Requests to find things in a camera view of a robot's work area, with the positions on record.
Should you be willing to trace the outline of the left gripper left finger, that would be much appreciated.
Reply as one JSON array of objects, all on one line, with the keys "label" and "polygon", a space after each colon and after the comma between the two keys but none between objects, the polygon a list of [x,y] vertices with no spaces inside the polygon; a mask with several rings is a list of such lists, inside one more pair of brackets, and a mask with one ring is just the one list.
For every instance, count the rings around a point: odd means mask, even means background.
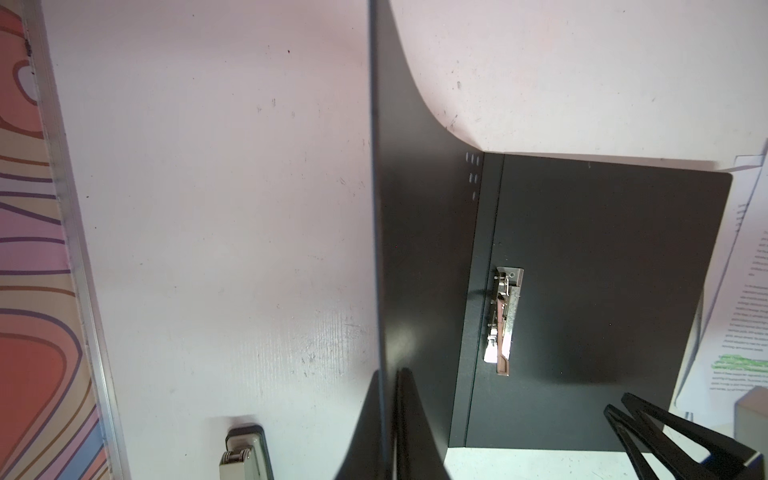
[{"label": "left gripper left finger", "polygon": [[385,420],[380,371],[369,382],[365,399],[337,480],[385,480],[391,466],[385,455]]}]

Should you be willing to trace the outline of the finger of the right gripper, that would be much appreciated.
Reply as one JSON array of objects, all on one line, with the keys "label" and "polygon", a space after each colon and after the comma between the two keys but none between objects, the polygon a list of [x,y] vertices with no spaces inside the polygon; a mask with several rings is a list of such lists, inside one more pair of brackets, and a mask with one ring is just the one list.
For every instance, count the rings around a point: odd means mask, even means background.
[{"label": "finger of the right gripper", "polygon": [[[650,403],[631,393],[625,393],[621,401],[623,405]],[[661,452],[663,458],[669,462],[674,478],[748,480],[765,477],[762,453],[674,414],[664,426],[670,427],[708,452],[704,460],[696,461],[663,433],[660,437],[664,442]]]},{"label": "finger of the right gripper", "polygon": [[661,447],[664,442],[663,426],[667,424],[672,414],[651,403],[625,403],[629,413],[607,405],[603,414],[609,426],[618,437],[638,479],[658,479],[640,447],[646,447],[650,453],[671,473],[672,468],[662,456]]}]

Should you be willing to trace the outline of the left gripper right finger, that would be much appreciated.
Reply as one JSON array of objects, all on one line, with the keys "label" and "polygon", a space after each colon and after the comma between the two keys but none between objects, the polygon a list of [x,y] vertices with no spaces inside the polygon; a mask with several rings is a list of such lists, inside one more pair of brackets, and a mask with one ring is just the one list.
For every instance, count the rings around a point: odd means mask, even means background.
[{"label": "left gripper right finger", "polygon": [[411,370],[397,373],[397,478],[448,480]]}]

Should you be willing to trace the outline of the blue file folder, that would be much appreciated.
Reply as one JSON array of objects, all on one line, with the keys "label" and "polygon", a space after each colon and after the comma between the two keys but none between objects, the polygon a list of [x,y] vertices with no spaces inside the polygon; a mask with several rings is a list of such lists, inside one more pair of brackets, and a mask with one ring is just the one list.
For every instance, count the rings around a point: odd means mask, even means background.
[{"label": "blue file folder", "polygon": [[603,410],[668,406],[731,187],[724,172],[483,152],[444,128],[387,1],[369,5],[385,455],[397,373],[452,447],[620,449]]}]

